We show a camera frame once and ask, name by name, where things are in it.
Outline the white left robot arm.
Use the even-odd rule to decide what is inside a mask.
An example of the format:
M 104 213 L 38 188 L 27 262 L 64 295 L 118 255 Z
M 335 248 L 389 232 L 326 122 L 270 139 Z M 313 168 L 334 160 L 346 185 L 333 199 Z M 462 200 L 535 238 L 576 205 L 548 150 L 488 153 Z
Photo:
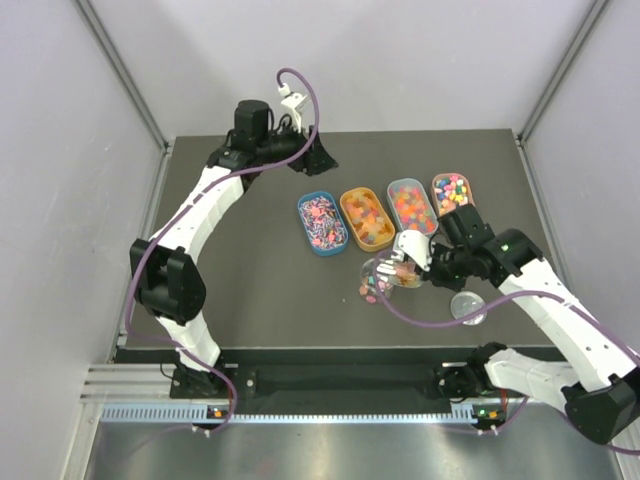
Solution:
M 203 316 L 206 286 L 197 268 L 224 213 L 269 165 L 286 162 L 308 176 L 337 165 L 317 129 L 302 125 L 309 100 L 301 93 L 285 95 L 279 120 L 264 101 L 240 101 L 233 128 L 179 210 L 151 239 L 137 239 L 130 248 L 134 299 L 165 328 L 178 354 L 174 398 L 213 398 L 227 390 L 221 349 Z

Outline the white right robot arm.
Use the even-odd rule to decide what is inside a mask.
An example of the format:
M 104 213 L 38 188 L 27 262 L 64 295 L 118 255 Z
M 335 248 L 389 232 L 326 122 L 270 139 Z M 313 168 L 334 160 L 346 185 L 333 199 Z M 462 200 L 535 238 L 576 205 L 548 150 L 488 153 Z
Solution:
M 639 417 L 639 356 L 582 306 L 542 251 L 518 229 L 492 231 L 476 207 L 440 218 L 448 240 L 433 248 L 426 278 L 460 289 L 467 278 L 489 281 L 516 303 L 562 354 L 560 362 L 527 357 L 490 342 L 476 348 L 463 369 L 464 394 L 505 389 L 566 415 L 590 441 L 605 445 Z

